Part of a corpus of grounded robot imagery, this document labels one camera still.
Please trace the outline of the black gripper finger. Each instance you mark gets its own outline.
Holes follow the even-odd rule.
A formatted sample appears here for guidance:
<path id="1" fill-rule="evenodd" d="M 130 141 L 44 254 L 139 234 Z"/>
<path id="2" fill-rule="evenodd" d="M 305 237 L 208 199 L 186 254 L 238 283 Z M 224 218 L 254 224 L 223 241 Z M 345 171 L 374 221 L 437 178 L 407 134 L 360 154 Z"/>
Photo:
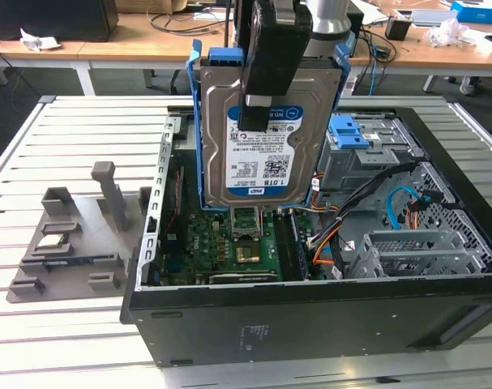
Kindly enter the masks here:
<path id="1" fill-rule="evenodd" d="M 289 90 L 312 33 L 299 1 L 237 1 L 236 43 L 244 53 L 240 130 L 266 130 L 272 100 Z"/>

